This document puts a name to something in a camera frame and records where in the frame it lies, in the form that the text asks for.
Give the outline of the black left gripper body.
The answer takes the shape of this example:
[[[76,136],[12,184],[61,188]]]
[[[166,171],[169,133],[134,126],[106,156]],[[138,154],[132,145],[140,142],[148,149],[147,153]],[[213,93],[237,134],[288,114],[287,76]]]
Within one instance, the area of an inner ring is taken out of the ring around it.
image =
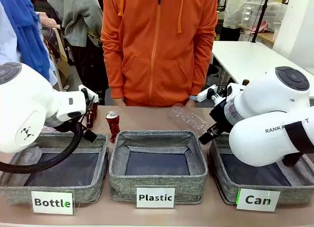
[[[81,119],[78,121],[83,133],[86,131],[86,126],[83,125],[83,121],[84,121],[86,115],[88,114],[88,111],[92,108],[93,103],[94,103],[94,99],[95,99],[95,97],[93,96],[91,99],[87,100],[86,111],[83,114],[83,116],[81,117]]]

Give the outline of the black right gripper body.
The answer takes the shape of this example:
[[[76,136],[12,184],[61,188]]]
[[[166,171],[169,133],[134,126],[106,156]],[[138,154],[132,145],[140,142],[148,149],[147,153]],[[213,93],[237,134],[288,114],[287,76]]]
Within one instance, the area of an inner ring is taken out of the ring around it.
[[[233,125],[227,120],[225,116],[225,105],[226,99],[224,99],[220,104],[214,107],[209,113],[211,118],[215,121],[217,128],[219,129],[219,132],[217,133],[218,136],[221,135],[223,132],[230,133],[231,129],[233,128]]]

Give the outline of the crushed drink can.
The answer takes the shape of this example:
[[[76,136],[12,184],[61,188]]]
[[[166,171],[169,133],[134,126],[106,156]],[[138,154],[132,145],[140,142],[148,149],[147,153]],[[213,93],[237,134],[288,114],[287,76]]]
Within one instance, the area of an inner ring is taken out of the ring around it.
[[[109,129],[111,132],[110,141],[112,143],[115,143],[116,136],[120,132],[120,127],[119,127],[120,116],[119,116],[118,112],[116,112],[116,111],[109,111],[106,113],[105,118],[108,122]]]

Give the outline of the person's left forearm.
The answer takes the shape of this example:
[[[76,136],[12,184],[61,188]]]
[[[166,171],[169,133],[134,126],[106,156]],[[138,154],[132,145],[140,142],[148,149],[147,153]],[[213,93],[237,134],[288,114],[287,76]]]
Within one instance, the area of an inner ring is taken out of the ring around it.
[[[190,96],[197,96],[205,83],[213,42],[214,35],[210,37],[196,36],[194,38],[194,65]]]

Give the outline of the person's right forearm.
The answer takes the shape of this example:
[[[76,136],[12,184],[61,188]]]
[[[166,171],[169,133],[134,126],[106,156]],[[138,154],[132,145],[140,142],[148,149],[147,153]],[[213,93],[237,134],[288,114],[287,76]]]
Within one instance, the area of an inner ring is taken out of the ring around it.
[[[101,37],[104,51],[104,62],[113,100],[123,99],[122,54],[117,40]]]

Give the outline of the grey fabric basket can label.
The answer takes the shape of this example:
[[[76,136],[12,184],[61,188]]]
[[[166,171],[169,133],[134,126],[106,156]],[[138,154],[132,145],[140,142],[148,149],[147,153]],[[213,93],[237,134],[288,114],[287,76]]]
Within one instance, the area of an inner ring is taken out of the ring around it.
[[[241,188],[278,191],[280,205],[306,204],[314,198],[314,163],[306,155],[293,167],[282,162],[250,166],[236,158],[223,134],[211,142],[208,159],[225,203],[234,204]]]

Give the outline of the grey fabric basket bottle label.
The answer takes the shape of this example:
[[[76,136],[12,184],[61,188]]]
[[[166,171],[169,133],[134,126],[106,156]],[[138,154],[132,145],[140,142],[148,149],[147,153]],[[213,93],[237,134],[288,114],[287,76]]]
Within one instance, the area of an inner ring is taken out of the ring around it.
[[[13,165],[46,161],[70,144],[71,133],[42,133],[31,146],[13,155]],[[70,192],[75,203],[95,203],[102,192],[108,164],[107,136],[97,134],[93,142],[82,139],[64,161],[47,170],[31,174],[0,171],[0,194],[9,204],[30,204],[31,192]]]

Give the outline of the grey fabric basket plastic label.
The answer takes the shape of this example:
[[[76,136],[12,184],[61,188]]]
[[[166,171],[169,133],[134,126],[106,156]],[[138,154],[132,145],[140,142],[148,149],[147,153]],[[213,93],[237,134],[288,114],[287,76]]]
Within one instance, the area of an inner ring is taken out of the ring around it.
[[[175,204],[199,204],[207,174],[193,132],[122,131],[109,164],[111,198],[135,202],[137,188],[173,188]]]

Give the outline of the white sign reading Can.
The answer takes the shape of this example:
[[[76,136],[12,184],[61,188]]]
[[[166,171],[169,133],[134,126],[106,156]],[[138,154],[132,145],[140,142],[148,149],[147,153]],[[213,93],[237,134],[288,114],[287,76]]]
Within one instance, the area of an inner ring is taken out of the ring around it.
[[[241,188],[236,199],[240,210],[274,212],[281,192]]]

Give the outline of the clear plastic bottle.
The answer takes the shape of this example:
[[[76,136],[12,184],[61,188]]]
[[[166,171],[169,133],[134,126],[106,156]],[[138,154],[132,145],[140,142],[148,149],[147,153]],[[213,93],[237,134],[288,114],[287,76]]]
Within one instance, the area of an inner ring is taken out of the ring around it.
[[[190,108],[182,104],[173,105],[169,115],[180,129],[192,131],[198,136],[204,134],[211,126],[210,123],[204,121]]]

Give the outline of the white power strip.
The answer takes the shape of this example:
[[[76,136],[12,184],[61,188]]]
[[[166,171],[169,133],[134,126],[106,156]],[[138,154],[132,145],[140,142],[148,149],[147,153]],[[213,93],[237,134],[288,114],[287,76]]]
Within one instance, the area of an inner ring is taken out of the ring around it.
[[[207,99],[207,94],[208,92],[213,92],[214,94],[217,92],[218,86],[217,85],[212,85],[209,88],[201,91],[198,95],[197,95],[197,101],[198,102],[203,102],[204,100]]]

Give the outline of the black stool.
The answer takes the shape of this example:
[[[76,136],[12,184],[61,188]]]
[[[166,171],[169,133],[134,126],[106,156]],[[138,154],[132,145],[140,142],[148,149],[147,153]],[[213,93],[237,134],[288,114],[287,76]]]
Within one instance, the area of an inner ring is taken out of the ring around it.
[[[210,64],[207,71],[206,83],[208,86],[211,86],[219,82],[219,69],[217,66]]]

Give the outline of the white table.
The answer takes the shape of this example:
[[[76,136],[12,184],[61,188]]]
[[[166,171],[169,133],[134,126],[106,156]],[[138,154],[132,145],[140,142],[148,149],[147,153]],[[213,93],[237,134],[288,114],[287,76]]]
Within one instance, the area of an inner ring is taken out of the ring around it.
[[[212,55],[236,83],[251,81],[277,66],[297,69],[308,79],[310,98],[314,99],[314,75],[261,43],[214,41]]]

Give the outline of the white sign reading Bottle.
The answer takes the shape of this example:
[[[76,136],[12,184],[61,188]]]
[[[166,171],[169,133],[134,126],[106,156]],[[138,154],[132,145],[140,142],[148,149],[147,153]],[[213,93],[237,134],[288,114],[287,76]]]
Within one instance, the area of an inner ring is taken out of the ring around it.
[[[71,191],[31,191],[31,204],[34,213],[56,215],[75,213],[74,194]]]

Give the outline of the white sign reading Plastic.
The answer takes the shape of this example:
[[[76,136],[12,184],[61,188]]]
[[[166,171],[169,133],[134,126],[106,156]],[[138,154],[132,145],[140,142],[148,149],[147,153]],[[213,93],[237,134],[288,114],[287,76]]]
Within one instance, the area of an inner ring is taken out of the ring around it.
[[[137,188],[137,208],[174,208],[175,188]]]

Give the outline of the patterned hanging fabric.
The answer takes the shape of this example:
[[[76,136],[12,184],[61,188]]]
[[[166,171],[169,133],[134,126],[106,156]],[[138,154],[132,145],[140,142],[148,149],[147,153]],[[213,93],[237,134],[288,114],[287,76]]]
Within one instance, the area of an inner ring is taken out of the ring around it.
[[[57,40],[57,35],[54,29],[50,26],[43,25],[41,28],[41,33],[44,38],[44,43],[46,44],[49,52],[53,54],[54,58],[61,62],[61,52]]]

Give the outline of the person in orange hoodie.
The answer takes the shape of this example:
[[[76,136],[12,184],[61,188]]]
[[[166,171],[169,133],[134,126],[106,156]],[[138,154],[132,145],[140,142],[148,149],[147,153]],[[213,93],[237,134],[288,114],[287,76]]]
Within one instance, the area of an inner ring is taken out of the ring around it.
[[[126,106],[186,105],[194,38],[215,36],[217,0],[103,0],[101,37],[117,40]]]

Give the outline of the grey hanging garment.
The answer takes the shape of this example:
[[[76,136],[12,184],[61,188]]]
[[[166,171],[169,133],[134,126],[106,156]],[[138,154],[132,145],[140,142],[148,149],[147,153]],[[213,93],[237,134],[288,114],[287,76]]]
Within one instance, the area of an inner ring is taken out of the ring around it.
[[[100,44],[103,12],[98,0],[47,0],[62,21],[67,41],[85,47],[90,38]]]

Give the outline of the blue hanging cloth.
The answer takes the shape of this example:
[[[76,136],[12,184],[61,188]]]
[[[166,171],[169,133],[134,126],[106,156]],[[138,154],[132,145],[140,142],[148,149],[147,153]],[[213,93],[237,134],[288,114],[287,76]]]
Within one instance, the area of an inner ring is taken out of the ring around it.
[[[38,18],[30,0],[0,0],[17,36],[22,62],[50,79],[49,55],[40,37]]]

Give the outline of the pale hanging shirt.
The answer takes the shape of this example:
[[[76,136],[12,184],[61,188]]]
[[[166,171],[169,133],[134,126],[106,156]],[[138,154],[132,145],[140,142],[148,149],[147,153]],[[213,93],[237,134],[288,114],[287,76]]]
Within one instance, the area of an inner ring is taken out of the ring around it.
[[[22,62],[17,48],[17,36],[0,2],[0,64]]]

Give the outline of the person in white shirt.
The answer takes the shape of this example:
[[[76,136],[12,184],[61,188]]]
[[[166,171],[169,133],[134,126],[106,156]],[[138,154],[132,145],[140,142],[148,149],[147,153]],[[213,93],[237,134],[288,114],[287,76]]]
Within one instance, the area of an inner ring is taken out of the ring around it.
[[[226,0],[226,8],[220,41],[238,41],[241,28],[238,24],[241,22],[243,5],[246,0]]]

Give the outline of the black stand pole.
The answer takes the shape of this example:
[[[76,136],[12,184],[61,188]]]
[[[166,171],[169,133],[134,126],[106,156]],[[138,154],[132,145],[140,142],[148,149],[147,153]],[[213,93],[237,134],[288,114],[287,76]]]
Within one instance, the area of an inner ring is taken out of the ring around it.
[[[264,13],[267,9],[267,3],[268,3],[268,0],[264,0],[264,4],[262,6],[262,11],[261,11],[261,15],[260,15],[260,18],[259,18],[259,21],[258,21],[258,24],[256,26],[256,30],[255,30],[255,33],[253,35],[253,38],[251,40],[252,43],[256,43],[256,38],[258,36],[258,33],[259,33],[259,30],[260,30],[260,27],[261,27],[261,24],[262,24],[262,20],[263,20],[263,17],[264,17]]]

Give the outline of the clear plastic storage drawers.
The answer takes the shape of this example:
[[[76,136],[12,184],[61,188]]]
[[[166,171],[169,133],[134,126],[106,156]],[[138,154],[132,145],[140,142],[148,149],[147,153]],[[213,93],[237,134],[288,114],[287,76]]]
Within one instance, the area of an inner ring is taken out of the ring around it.
[[[262,8],[266,0],[246,0],[243,4],[240,25],[245,28],[252,28],[258,24]],[[283,0],[268,0],[263,15],[263,21],[279,22],[283,19],[287,6]]]

